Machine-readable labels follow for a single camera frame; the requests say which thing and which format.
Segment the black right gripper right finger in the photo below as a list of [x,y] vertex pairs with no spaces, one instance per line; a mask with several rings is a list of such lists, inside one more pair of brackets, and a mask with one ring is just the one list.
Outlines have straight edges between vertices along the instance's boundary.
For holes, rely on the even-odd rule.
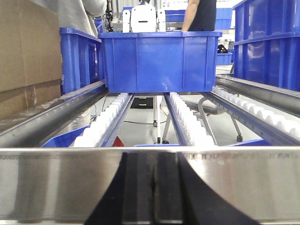
[[182,153],[178,153],[177,156],[185,225],[259,224],[207,185]]

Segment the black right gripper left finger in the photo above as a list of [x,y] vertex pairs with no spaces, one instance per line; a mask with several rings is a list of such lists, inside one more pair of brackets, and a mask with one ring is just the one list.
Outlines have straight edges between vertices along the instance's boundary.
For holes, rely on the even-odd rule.
[[118,169],[93,212],[84,222],[86,225],[121,225],[123,195],[127,168],[127,154],[121,155]]

